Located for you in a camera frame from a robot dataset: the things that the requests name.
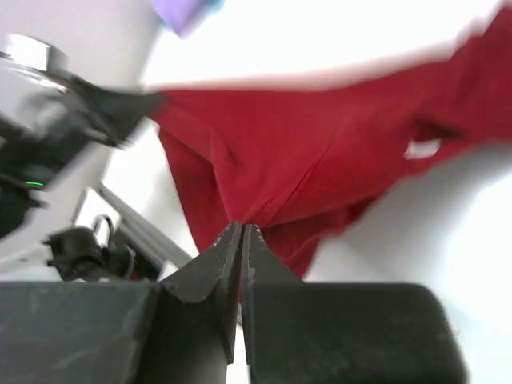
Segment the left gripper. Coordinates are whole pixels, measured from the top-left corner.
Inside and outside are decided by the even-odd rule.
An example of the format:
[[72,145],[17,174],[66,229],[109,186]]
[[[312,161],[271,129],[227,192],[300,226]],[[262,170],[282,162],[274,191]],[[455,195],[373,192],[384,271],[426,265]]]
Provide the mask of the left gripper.
[[84,149],[96,142],[119,147],[164,101],[159,92],[101,88],[83,78],[70,80],[72,94],[37,95],[27,109],[62,108],[54,120],[34,130],[1,120],[1,237],[15,232],[26,213],[45,203],[34,193],[47,188]]

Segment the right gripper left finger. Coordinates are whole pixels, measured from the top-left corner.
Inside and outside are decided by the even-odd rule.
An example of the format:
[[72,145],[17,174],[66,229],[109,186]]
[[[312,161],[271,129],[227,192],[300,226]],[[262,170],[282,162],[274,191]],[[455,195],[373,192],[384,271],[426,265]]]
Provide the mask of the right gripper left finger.
[[160,282],[136,381],[214,384],[234,360],[242,224],[232,222],[203,253]]

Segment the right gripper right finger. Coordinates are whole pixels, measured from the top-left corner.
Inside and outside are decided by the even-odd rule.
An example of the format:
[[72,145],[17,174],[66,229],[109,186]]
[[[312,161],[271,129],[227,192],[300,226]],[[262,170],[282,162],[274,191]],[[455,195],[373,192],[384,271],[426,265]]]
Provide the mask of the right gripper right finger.
[[242,320],[252,383],[311,383],[306,284],[247,225],[242,249]]

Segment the purple t-shirt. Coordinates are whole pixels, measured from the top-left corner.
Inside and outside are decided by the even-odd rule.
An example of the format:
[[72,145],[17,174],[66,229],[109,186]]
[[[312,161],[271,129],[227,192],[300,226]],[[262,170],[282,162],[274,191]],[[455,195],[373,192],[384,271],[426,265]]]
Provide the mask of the purple t-shirt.
[[177,36],[186,36],[210,10],[206,0],[153,0],[155,13]]

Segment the red t-shirt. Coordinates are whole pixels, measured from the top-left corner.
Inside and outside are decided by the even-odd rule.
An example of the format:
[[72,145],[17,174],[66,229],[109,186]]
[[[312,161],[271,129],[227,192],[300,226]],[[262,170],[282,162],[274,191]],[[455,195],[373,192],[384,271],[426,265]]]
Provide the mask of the red t-shirt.
[[[199,251],[255,224],[298,276],[399,180],[511,140],[511,8],[449,57],[330,90],[168,89],[154,120]],[[440,138],[409,160],[410,140]]]

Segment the teal t-shirt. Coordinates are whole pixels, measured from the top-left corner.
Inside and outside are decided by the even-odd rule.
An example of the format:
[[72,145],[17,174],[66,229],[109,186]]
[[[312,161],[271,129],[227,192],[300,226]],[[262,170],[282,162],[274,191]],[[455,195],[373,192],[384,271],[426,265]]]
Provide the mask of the teal t-shirt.
[[220,10],[225,2],[225,0],[206,0],[206,5],[210,10]]

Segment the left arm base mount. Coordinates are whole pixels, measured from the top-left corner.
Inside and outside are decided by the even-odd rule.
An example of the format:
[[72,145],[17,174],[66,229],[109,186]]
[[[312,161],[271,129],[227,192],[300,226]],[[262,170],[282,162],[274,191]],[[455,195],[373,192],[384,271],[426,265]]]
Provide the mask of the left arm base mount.
[[50,235],[43,244],[51,251],[46,264],[65,282],[83,280],[155,281],[159,268],[142,247],[106,214],[93,227],[73,226]]

